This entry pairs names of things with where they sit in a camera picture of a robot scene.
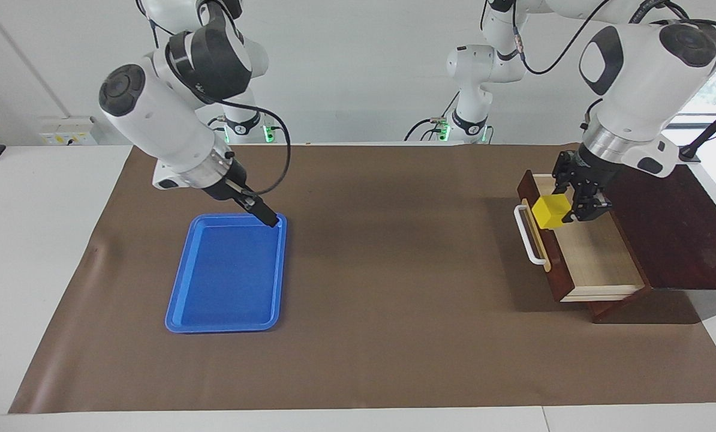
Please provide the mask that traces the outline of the blue plastic tray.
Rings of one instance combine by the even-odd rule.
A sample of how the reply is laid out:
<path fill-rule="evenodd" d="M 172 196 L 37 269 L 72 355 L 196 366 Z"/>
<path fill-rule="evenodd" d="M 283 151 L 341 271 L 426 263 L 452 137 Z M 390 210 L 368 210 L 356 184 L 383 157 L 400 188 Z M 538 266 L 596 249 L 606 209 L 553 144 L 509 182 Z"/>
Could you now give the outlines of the blue plastic tray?
<path fill-rule="evenodd" d="M 164 326 L 174 334 L 263 332 L 279 320 L 287 219 L 202 214 L 191 222 Z"/>

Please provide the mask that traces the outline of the brown table mat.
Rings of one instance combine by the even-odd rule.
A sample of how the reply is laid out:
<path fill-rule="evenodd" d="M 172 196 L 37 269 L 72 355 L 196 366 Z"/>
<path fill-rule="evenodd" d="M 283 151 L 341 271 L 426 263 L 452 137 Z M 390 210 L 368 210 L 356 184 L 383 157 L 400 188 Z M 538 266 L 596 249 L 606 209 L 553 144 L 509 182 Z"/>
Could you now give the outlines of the brown table mat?
<path fill-rule="evenodd" d="M 552 299 L 513 219 L 558 146 L 297 146 L 270 331 L 164 325 L 189 224 L 237 211 L 158 191 L 130 151 L 9 409 L 567 406 L 716 402 L 695 325 L 596 325 Z"/>

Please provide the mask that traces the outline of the yellow cube block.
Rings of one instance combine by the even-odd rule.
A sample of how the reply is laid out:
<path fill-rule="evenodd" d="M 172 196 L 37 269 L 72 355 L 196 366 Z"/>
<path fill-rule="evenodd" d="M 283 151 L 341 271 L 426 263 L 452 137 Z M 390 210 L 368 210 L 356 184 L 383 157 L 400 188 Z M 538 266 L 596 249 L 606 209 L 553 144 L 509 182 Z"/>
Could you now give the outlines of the yellow cube block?
<path fill-rule="evenodd" d="M 571 211 L 571 202 L 566 194 L 541 195 L 533 205 L 534 221 L 539 229 L 557 229 L 564 222 L 564 217 Z"/>

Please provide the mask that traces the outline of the dark wooden drawer cabinet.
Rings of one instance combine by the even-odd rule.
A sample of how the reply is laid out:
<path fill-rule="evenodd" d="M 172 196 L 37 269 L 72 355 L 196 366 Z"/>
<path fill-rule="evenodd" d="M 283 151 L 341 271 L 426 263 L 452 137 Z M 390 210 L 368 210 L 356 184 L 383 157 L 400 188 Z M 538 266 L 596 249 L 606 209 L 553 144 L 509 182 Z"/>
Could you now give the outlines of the dark wooden drawer cabinet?
<path fill-rule="evenodd" d="M 716 204 L 679 165 L 665 178 L 626 169 L 610 212 L 644 280 L 621 301 L 590 303 L 600 325 L 695 325 L 716 316 Z"/>

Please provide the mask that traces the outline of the wooden drawer with white handle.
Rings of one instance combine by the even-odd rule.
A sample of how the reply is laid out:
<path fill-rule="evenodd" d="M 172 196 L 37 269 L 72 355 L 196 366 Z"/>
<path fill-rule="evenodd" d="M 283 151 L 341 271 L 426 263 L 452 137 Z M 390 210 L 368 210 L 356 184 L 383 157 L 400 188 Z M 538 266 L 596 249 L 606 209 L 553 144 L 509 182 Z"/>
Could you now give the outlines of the wooden drawer with white handle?
<path fill-rule="evenodd" d="M 557 302 L 620 301 L 644 288 L 645 282 L 610 213 L 587 222 L 570 221 L 557 229 L 539 229 L 531 205 L 552 194 L 550 174 L 527 170 L 518 186 L 513 210 L 529 262 L 544 271 Z"/>

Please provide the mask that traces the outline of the white wall socket box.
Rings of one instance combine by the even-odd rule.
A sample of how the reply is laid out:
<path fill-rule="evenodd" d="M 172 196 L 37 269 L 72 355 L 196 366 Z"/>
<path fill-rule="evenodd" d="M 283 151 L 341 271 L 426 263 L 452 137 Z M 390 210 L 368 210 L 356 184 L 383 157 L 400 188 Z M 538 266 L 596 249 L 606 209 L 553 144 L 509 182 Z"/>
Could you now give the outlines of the white wall socket box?
<path fill-rule="evenodd" d="M 90 116 L 41 118 L 39 136 L 43 144 L 56 146 L 95 146 L 100 144 L 100 127 Z"/>

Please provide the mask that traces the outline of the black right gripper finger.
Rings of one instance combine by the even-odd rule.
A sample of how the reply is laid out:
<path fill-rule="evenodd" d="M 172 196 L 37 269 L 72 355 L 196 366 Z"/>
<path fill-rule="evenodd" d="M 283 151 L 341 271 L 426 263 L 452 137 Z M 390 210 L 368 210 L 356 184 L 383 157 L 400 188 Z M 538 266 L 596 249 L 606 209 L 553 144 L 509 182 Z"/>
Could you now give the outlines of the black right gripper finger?
<path fill-rule="evenodd" d="M 264 225 L 277 225 L 279 222 L 278 214 L 264 203 L 262 197 L 241 194 L 239 205 Z"/>
<path fill-rule="evenodd" d="M 239 206 L 268 227 L 275 227 L 278 224 L 278 214 L 264 203 L 250 205 L 240 203 Z"/>

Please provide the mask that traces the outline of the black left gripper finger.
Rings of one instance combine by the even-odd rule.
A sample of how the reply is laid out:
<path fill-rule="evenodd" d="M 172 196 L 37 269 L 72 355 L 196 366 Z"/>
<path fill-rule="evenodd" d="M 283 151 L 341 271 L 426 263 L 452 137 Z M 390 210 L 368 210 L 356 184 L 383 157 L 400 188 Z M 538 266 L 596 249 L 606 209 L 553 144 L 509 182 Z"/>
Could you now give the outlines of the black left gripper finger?
<path fill-rule="evenodd" d="M 565 194 L 571 179 L 574 175 L 574 156 L 576 151 L 561 151 L 558 158 L 553 165 L 552 177 L 555 180 L 555 186 L 553 186 L 552 194 Z"/>
<path fill-rule="evenodd" d="M 613 209 L 613 203 L 603 190 L 595 192 L 575 190 L 571 206 L 570 221 L 592 221 Z"/>

